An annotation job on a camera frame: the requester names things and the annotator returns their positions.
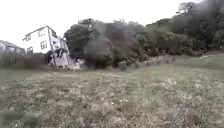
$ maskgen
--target roof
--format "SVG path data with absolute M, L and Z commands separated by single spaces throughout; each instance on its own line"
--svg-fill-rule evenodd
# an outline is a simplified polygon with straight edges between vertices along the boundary
M 8 41 L 0 40 L 0 43 L 4 44 L 5 46 L 8 46 L 8 47 L 20 48 L 20 47 L 16 46 L 15 44 L 10 43 Z
M 40 30 L 40 29 L 46 28 L 46 27 L 50 28 L 49 26 L 40 27 L 40 28 L 38 28 L 38 29 L 36 29 L 36 30 L 34 30 L 34 31 L 32 31 L 32 32 L 30 32 L 30 33 L 28 33 L 28 34 L 26 34 L 26 36 L 29 35 L 29 34 L 32 34 L 32 33 L 36 32 L 36 31 L 38 31 L 38 30 Z

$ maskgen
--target grass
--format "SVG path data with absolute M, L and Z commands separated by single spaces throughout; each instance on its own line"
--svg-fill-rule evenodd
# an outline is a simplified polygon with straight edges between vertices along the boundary
M 25 114 L 0 114 L 0 126 L 222 128 L 223 61 L 217 55 L 127 72 L 35 74 L 1 86 L 0 111 Z

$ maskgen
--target white house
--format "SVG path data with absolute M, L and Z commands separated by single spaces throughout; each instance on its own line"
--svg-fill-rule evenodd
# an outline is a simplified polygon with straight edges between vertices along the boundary
M 55 53 L 57 51 L 57 53 L 53 55 L 54 57 L 52 56 L 51 62 L 53 65 L 57 67 L 69 66 L 69 53 L 66 41 L 57 36 L 56 32 L 49 26 L 41 27 L 26 34 L 23 43 L 26 52 L 47 53 L 51 50 Z M 65 49 L 67 52 L 61 52 L 60 49 Z
M 57 36 L 56 32 L 49 26 L 26 34 L 23 43 L 26 51 L 33 53 L 47 53 L 50 50 L 67 48 L 65 41 Z

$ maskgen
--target sky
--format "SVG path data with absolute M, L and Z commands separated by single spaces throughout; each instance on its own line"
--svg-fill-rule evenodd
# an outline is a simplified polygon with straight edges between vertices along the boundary
M 27 33 L 46 25 L 63 37 L 86 18 L 103 22 L 122 18 L 146 25 L 172 17 L 186 1 L 196 0 L 0 0 L 0 40 L 23 47 Z

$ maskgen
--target building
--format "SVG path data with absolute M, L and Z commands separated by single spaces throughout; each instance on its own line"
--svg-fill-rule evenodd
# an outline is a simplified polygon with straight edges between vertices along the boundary
M 26 52 L 47 53 L 53 51 L 50 64 L 56 67 L 69 66 L 70 58 L 66 41 L 57 36 L 56 32 L 49 26 L 26 34 L 23 43 Z
M 26 52 L 47 53 L 50 50 L 67 48 L 65 41 L 49 26 L 41 27 L 26 34 L 23 39 Z
M 8 52 L 22 53 L 24 52 L 24 49 L 8 41 L 0 40 L 0 53 L 8 53 Z

